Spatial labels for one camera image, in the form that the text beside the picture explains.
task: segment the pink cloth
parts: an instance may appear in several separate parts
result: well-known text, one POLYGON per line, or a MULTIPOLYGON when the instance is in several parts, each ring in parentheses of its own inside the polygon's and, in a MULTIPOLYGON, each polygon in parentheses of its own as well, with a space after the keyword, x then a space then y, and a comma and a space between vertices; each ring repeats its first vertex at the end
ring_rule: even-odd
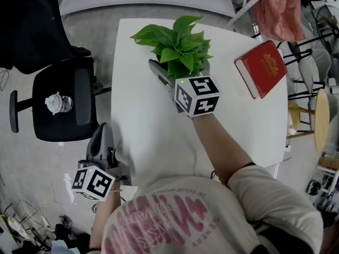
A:
POLYGON ((279 41, 305 39, 301 26, 301 0, 260 0, 253 7, 260 33, 279 41))

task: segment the black and white cube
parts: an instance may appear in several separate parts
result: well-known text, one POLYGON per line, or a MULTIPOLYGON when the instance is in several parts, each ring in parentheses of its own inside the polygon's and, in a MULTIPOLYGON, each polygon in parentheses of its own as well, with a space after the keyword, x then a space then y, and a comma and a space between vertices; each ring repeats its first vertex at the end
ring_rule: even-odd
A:
POLYGON ((75 175, 72 191, 93 201, 104 201, 114 180, 114 177, 96 166, 80 168, 75 175))
POLYGON ((181 78, 175 81, 174 99, 190 116, 213 113, 220 90, 211 76, 181 78))

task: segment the white table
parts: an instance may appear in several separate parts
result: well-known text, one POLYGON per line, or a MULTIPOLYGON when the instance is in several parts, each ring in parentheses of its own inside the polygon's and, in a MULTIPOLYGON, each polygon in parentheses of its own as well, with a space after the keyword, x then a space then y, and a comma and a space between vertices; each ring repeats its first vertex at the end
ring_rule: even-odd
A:
MULTIPOLYGON (((121 19, 115 46, 112 81, 112 127, 120 157, 131 166, 132 183, 197 175, 209 177, 212 165, 191 120, 178 114, 167 89, 148 67, 152 47, 130 39, 147 24, 172 27, 173 20, 121 19)), ((253 99, 234 60, 259 41, 231 31, 197 24, 211 39, 210 74, 222 88, 215 116, 263 167, 283 160, 287 129, 287 85, 283 78, 263 99, 253 99)))

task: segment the gray floor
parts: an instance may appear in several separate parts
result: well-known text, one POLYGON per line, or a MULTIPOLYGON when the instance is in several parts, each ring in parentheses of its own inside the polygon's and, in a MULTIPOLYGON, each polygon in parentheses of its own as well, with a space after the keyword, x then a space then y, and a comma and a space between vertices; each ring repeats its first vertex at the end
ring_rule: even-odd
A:
MULTIPOLYGON (((110 86, 119 20, 132 17, 176 19, 181 15, 203 15, 204 18, 199 22, 220 28, 226 28, 229 20, 219 14, 190 8, 124 5, 74 13, 66 16, 63 22, 71 44, 87 48, 92 51, 93 57, 97 57, 98 81, 104 86, 110 86)), ((231 29, 242 34, 254 34, 248 16, 236 22, 231 29)), ((4 209, 10 202, 16 205, 19 199, 24 199, 38 211, 42 211, 51 226, 59 222, 60 214, 66 214, 74 221, 75 227, 90 232, 94 220, 91 207, 94 203, 76 196, 72 204, 63 180, 64 174, 69 174, 71 177, 75 175, 77 161, 84 158, 88 140, 67 144, 38 140, 34 135, 30 110, 19 113, 19 133, 11 132, 8 119, 10 93, 18 90, 19 100, 31 97, 34 77, 35 74, 24 75, 13 69, 10 71, 10 79, 4 91, 0 92, 0 110, 2 110, 0 112, 0 173, 5 184, 0 185, 1 208, 4 209)), ((99 123, 110 122, 110 96, 106 94, 96 98, 99 123)), ((292 150, 286 154, 286 157, 292 158, 280 165, 278 179, 303 192, 321 152, 315 150, 312 136, 292 140, 290 144, 292 150)), ((18 211, 21 215, 23 212, 32 214, 34 209, 21 203, 18 211)), ((33 219, 42 222, 40 213, 36 214, 33 219)), ((31 220, 28 223, 35 228, 39 227, 31 220)))

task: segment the chair seat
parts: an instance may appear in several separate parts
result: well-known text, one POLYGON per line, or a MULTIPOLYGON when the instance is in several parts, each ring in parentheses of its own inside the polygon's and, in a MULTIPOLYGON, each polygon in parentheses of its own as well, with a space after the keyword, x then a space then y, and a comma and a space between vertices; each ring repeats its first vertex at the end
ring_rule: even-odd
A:
POLYGON ((51 142, 77 141, 92 137, 97 129, 95 99, 91 91, 92 121, 89 124, 79 126, 77 124, 75 100, 75 72, 81 69, 84 79, 93 82, 93 59, 71 58, 54 64, 40 73, 34 79, 33 84, 33 125, 37 138, 51 142), (45 99, 59 92, 60 95, 69 96, 73 100, 73 108, 68 113, 53 115, 45 104, 45 99))

